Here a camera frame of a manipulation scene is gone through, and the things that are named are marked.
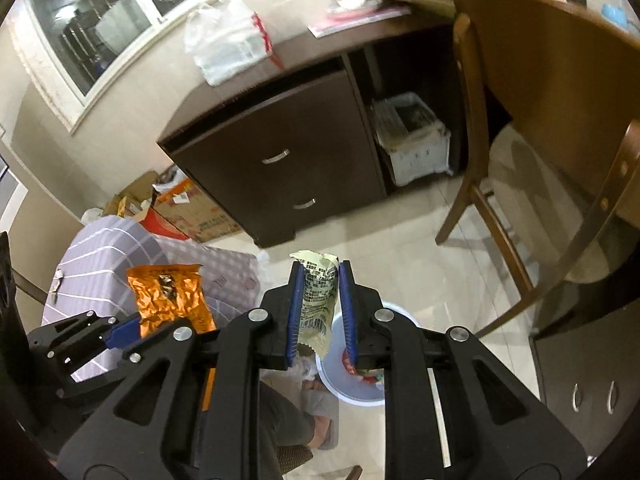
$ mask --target metal screw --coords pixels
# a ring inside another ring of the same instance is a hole
[[[174,330],[174,339],[176,341],[187,341],[193,335],[193,330],[188,326],[179,326]]]
[[[374,316],[378,321],[387,323],[391,321],[396,316],[396,314],[394,314],[393,310],[389,310],[388,308],[380,308],[379,310],[376,311]]]
[[[459,343],[465,342],[469,339],[469,332],[466,328],[462,328],[461,326],[455,326],[449,332],[449,337],[453,339],[453,341],[458,341]]]
[[[269,317],[269,313],[263,308],[254,308],[251,312],[249,312],[249,319],[251,321],[264,321]]]

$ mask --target drawer handle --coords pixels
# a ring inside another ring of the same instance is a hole
[[[311,207],[313,204],[316,203],[316,199],[312,198],[311,200],[309,200],[309,202],[305,202],[303,204],[296,204],[293,206],[293,209],[306,209],[308,207]]]
[[[578,383],[575,383],[574,394],[571,397],[571,407],[574,409],[575,413],[578,413],[580,411],[581,404],[582,404],[582,392],[580,391],[580,386],[578,386]]]
[[[283,158],[285,158],[287,155],[289,155],[289,153],[291,153],[289,150],[284,150],[279,155],[272,156],[271,158],[264,158],[262,160],[262,163],[263,164],[273,164],[274,162],[278,162],[279,160],[282,160]]]
[[[609,415],[613,415],[613,409],[616,407],[618,403],[618,386],[616,381],[611,381],[611,386],[609,387],[609,395],[607,395],[607,413]]]

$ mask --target person's foot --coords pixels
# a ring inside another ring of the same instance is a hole
[[[326,386],[322,384],[322,381],[320,379],[314,379],[313,381],[302,381],[302,389],[320,390],[322,392],[329,391],[326,389]],[[329,424],[331,424],[331,419],[327,416],[314,415],[314,419],[316,420],[314,437],[311,439],[311,442],[307,444],[311,449],[317,449],[322,445],[322,443],[326,439],[326,434],[329,431]]]

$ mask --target slipper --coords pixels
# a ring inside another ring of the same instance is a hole
[[[324,442],[318,449],[329,450],[338,445],[338,397],[323,390],[302,390],[302,411],[331,419]]]

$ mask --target window frame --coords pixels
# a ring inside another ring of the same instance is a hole
[[[82,94],[49,43],[32,0],[16,0],[8,21],[14,47],[32,81],[69,134],[73,135],[111,84],[157,41],[184,22],[195,7],[206,1],[183,0],[163,16],[153,0],[136,0],[150,27],[116,57],[86,95]]]

